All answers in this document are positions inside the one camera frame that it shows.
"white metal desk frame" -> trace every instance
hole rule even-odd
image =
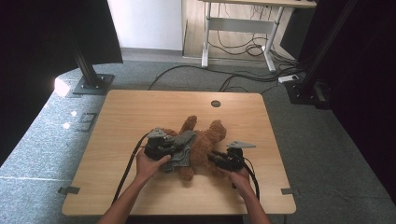
[[[265,61],[267,61],[268,69],[270,72],[275,72],[274,62],[270,55],[270,49],[274,42],[277,27],[279,26],[280,18],[283,13],[284,7],[280,6],[274,21],[253,21],[253,20],[239,20],[239,19],[226,19],[214,18],[210,16],[211,2],[207,2],[206,23],[205,23],[205,42],[202,52],[202,67],[208,66],[208,53],[209,53],[209,30],[229,31],[229,32],[243,32],[254,34],[269,34],[267,43],[262,46],[262,53]]]

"wooden floor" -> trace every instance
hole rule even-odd
[[[205,37],[205,3],[198,0],[185,0],[187,29],[184,41],[184,56],[192,58],[201,58],[202,49]],[[212,4],[211,16],[223,18],[237,18],[245,20],[270,20],[273,21],[276,17],[278,7],[254,7],[248,5],[235,4]],[[291,57],[279,44],[285,32],[286,26],[289,22],[292,8],[285,8],[278,26],[276,37],[274,40],[273,49],[279,53]],[[209,47],[209,59],[232,59],[242,61],[264,61],[262,55],[251,56],[246,51],[248,45],[258,44],[264,45],[266,35],[263,34],[249,34],[237,32],[222,32],[210,31],[209,43],[221,47],[228,52],[217,49],[213,46]],[[260,54],[259,49],[252,49],[252,54]]]

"person's left hand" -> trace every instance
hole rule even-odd
[[[148,181],[158,171],[158,169],[171,159],[170,155],[162,157],[159,161],[150,159],[141,149],[136,155],[136,178],[141,178],[144,181]]]

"light wood tabletop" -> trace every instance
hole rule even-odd
[[[242,5],[256,5],[269,7],[316,7],[315,1],[307,0],[200,0],[210,3],[226,3],[226,4],[242,4]]]
[[[212,106],[219,101],[220,107]],[[206,130],[221,119],[227,136],[217,143],[219,151],[234,140],[256,145],[244,148],[260,184],[261,204],[268,214],[292,214],[290,184],[276,144],[262,96],[258,93],[193,91],[110,91],[81,159],[63,213],[67,216],[102,215],[111,205],[125,167],[139,139],[156,127],[179,131],[184,120],[196,115],[196,130]],[[135,175],[135,162],[123,190]],[[227,178],[212,176],[195,167],[192,181],[176,172],[159,171],[141,191],[131,215],[237,215],[246,208]]]

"brown teddy bear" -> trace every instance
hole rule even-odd
[[[189,116],[184,121],[178,134],[186,131],[193,131],[197,123],[196,116]],[[162,129],[168,135],[175,136],[177,133],[171,129]],[[224,177],[224,174],[216,167],[216,165],[209,161],[207,154],[215,149],[215,144],[225,138],[227,130],[222,125],[221,121],[214,120],[206,131],[194,131],[195,139],[190,145],[190,165],[177,167],[178,174],[184,180],[192,180],[194,176],[193,166],[204,166],[214,176]]]

